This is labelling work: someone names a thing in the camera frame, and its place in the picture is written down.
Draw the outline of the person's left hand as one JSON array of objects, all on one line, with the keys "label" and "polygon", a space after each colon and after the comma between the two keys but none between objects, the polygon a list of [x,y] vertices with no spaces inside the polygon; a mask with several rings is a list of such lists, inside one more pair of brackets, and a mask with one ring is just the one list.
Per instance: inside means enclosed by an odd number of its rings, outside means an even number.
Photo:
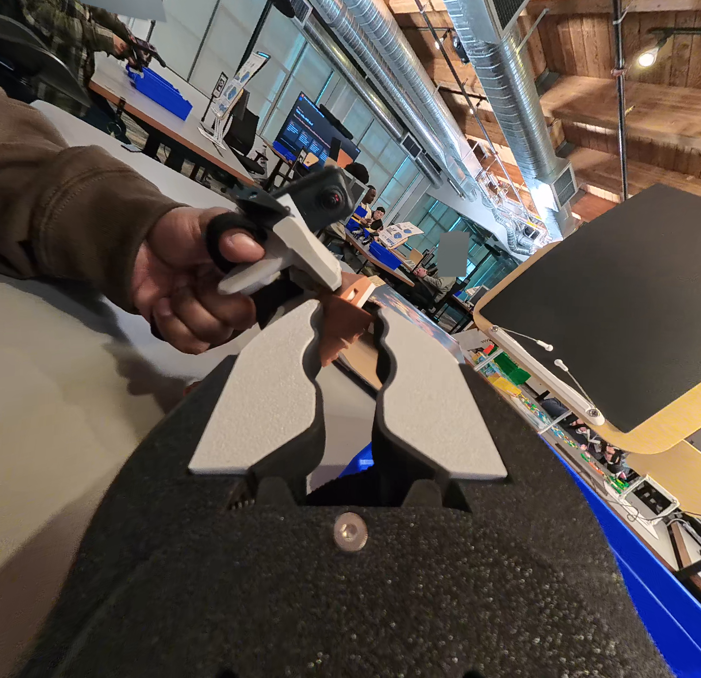
[{"label": "person's left hand", "polygon": [[134,307],[163,341],[198,355],[223,345],[257,321],[253,300],[222,295],[223,279],[206,248],[204,231],[224,208],[175,208],[150,229],[136,254],[131,278]]}]

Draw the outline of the small blue bin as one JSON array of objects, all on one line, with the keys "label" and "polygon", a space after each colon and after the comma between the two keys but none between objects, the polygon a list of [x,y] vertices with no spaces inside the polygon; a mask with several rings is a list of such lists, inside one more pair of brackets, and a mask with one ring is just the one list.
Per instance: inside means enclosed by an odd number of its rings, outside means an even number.
[{"label": "small blue bin", "polygon": [[185,121],[193,106],[181,95],[169,81],[153,71],[151,68],[132,69],[126,66],[126,74],[130,83],[154,103],[160,105],[180,120]]}]

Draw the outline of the lit computer monitor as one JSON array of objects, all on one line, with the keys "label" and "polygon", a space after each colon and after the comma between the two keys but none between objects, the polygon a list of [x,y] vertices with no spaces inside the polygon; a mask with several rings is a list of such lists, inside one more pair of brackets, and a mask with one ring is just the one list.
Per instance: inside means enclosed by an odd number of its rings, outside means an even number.
[{"label": "lit computer monitor", "polygon": [[309,168],[320,162],[325,163],[331,149],[332,139],[347,139],[336,129],[318,109],[314,102],[303,92],[299,93],[283,122],[272,148],[288,162],[306,159],[311,154],[310,162],[303,161]]}]

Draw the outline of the long wooden table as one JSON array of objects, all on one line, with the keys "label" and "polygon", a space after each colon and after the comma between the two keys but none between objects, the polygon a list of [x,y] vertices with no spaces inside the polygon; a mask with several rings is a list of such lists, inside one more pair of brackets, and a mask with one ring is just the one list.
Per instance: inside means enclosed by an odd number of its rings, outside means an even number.
[{"label": "long wooden table", "polygon": [[207,104],[207,97],[192,87],[179,75],[157,62],[153,70],[169,81],[189,103],[193,105],[184,120],[167,111],[142,92],[138,91],[129,79],[126,65],[104,53],[95,56],[95,73],[90,88],[116,107],[119,114],[126,114],[146,132],[144,153],[156,158],[161,147],[166,148],[168,157],[165,165],[180,171],[185,160],[203,170],[213,172],[216,168],[234,177],[239,184],[256,184],[265,187],[268,177],[274,171],[276,185],[282,185],[292,177],[289,165],[281,159],[273,161],[273,150],[259,135],[256,136],[256,149],[263,152],[259,162],[265,165],[263,175],[251,175],[245,165],[229,148],[218,148],[200,131],[200,118]]}]

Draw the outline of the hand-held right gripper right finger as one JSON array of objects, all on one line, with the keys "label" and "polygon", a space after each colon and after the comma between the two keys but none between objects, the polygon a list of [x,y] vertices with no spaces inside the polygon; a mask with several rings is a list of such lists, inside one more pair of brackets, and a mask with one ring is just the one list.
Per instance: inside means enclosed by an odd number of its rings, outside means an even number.
[{"label": "hand-held right gripper right finger", "polygon": [[459,485],[507,481],[508,472],[467,380],[469,368],[436,337],[392,309],[376,314],[381,388],[373,422],[374,467],[388,498],[427,482],[449,506]]}]

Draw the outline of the white metal stand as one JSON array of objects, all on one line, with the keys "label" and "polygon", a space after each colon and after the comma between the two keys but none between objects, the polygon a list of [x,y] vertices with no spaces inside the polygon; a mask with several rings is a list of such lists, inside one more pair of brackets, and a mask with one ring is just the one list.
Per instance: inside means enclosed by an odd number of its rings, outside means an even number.
[{"label": "white metal stand", "polygon": [[551,343],[497,325],[489,325],[482,330],[512,361],[546,386],[548,392],[578,418],[592,428],[605,424],[604,414],[559,358]]}]

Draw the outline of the black office chair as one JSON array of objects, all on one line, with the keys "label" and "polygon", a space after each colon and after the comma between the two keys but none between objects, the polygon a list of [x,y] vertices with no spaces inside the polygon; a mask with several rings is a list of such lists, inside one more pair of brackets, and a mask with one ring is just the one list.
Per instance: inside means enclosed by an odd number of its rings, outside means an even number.
[{"label": "black office chair", "polygon": [[81,84],[32,32],[5,16],[1,16],[1,84],[12,97],[28,103],[42,100],[79,119],[92,108],[89,84]]}]

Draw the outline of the hanging spot lamp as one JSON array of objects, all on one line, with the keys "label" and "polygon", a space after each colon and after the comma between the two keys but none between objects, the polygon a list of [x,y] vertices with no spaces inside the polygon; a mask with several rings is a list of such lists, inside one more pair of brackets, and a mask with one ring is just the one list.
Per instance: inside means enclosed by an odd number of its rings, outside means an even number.
[{"label": "hanging spot lamp", "polygon": [[653,67],[667,42],[675,36],[699,36],[699,26],[653,27],[645,32],[644,46],[635,55],[635,66]]}]

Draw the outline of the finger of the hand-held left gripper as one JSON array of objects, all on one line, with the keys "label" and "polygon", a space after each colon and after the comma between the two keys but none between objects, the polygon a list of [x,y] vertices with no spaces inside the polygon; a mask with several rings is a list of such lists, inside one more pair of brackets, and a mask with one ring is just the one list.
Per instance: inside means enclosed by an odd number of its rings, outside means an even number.
[{"label": "finger of the hand-held left gripper", "polygon": [[280,219],[271,229],[285,248],[287,266],[296,267],[318,285],[335,292],[342,286],[341,265],[303,219],[290,215]]}]

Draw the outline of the white display stand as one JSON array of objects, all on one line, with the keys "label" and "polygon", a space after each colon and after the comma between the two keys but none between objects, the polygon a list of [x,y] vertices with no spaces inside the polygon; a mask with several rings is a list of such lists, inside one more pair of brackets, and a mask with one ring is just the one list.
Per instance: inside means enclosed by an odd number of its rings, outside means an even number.
[{"label": "white display stand", "polygon": [[226,81],[219,78],[213,95],[206,106],[198,126],[199,132],[217,148],[224,149],[224,131],[233,115],[234,107],[243,94],[249,94],[250,81],[270,60],[270,55],[261,51],[249,55],[236,73]]}]

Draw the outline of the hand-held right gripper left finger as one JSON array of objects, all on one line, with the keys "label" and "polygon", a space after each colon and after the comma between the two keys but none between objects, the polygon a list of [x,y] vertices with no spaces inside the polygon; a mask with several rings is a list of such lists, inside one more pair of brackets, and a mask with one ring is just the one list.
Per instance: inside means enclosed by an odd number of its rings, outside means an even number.
[{"label": "hand-held right gripper left finger", "polygon": [[295,503],[325,453],[318,384],[323,309],[308,299],[269,323],[236,356],[188,463],[199,478],[241,478],[257,496],[283,484]]}]

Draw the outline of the blue plastic bin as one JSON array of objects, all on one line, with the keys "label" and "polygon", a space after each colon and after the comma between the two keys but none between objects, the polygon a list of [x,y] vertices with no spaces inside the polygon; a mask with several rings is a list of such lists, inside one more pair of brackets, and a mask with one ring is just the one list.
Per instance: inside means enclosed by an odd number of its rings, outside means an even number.
[{"label": "blue plastic bin", "polygon": [[489,677],[699,677],[700,604],[545,441],[527,428],[494,435],[509,476],[467,482],[444,507],[433,490],[378,505],[374,466],[329,484],[355,504],[363,551],[416,609],[458,598]]}]

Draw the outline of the silver ventilation duct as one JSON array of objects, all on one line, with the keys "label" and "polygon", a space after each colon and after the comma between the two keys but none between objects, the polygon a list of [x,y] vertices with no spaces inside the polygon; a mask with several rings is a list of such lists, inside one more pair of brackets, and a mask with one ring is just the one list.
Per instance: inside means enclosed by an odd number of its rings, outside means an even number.
[{"label": "silver ventilation duct", "polygon": [[501,127],[531,200],[555,241],[574,230],[556,183],[567,175],[540,106],[518,17],[530,0],[443,0],[453,28]]},{"label": "silver ventilation duct", "polygon": [[474,191],[503,229],[513,252],[520,235],[478,184],[482,169],[465,134],[429,78],[384,0],[311,0],[322,20],[390,95],[405,121],[459,193]]}]

